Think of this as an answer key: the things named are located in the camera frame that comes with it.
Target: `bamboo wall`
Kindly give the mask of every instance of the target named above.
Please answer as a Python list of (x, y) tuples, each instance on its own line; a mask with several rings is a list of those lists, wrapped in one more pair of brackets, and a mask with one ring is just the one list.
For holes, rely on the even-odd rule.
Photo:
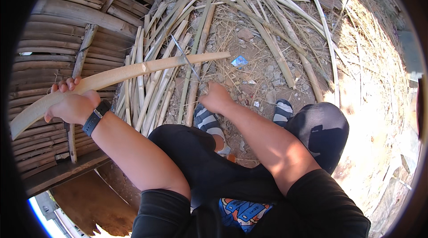
[[(149, 12), (155, 0), (114, 0), (102, 12), (100, 10), (106, 1), (38, 1), (16, 51), (9, 88), (9, 120), (45, 96), (54, 82), (71, 77), (89, 24), (97, 24), (99, 28), (88, 48), (81, 76), (84, 78), (123, 65), (125, 55), (134, 43), (136, 29), (142, 25), (140, 19)], [(116, 87), (101, 89), (101, 98), (112, 101)], [(54, 118), (50, 123), (41, 119), (12, 141), (24, 184), (32, 178), (43, 182), (40, 172), (61, 161), (70, 161), (70, 157), (59, 159), (60, 155), (67, 156), (64, 154), (69, 151), (66, 128), (67, 124), (59, 118)], [(78, 157), (99, 149), (77, 125), (75, 147)]]

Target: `right hand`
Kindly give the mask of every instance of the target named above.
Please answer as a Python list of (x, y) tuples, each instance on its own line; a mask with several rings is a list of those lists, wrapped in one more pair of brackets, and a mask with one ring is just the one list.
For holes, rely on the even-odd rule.
[[(80, 80), (80, 77), (62, 80), (58, 85), (52, 85), (51, 93), (57, 90), (62, 93), (69, 90), (73, 91)], [(78, 94), (69, 94), (61, 102), (47, 109), (45, 112), (45, 121), (49, 123), (53, 117), (59, 117), (66, 123), (83, 125), (100, 102), (100, 96), (97, 91), (94, 90), (86, 91), (82, 96)]]
[(222, 114), (225, 109), (237, 105), (224, 86), (210, 81), (208, 82), (208, 88), (208, 95), (199, 97), (199, 102), (208, 111)]

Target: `watch strap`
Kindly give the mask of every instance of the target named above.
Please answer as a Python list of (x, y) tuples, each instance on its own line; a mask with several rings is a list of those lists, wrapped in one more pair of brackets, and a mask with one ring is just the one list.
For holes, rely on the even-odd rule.
[(103, 118), (104, 114), (110, 110), (110, 102), (103, 100), (100, 102), (98, 107), (94, 109), (91, 116), (88, 118), (86, 123), (83, 125), (83, 131), (88, 135), (91, 136), (92, 131), (95, 129), (101, 118)]

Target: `cartoon print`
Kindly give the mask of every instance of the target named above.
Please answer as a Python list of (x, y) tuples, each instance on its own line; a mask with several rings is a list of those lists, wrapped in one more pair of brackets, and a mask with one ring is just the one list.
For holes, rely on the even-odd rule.
[(260, 204), (249, 201), (221, 198), (220, 214), (224, 226), (241, 227), (250, 232), (263, 215), (272, 208), (272, 204)]

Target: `forearm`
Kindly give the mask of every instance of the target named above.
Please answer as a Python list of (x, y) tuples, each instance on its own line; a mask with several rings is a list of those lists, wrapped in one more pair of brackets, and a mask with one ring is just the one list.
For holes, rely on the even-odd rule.
[(112, 112), (104, 115), (91, 137), (139, 190), (168, 189), (190, 199), (189, 184), (178, 166)]
[(235, 103), (222, 114), (242, 133), (284, 195), (301, 176), (320, 168), (299, 139), (248, 108)]

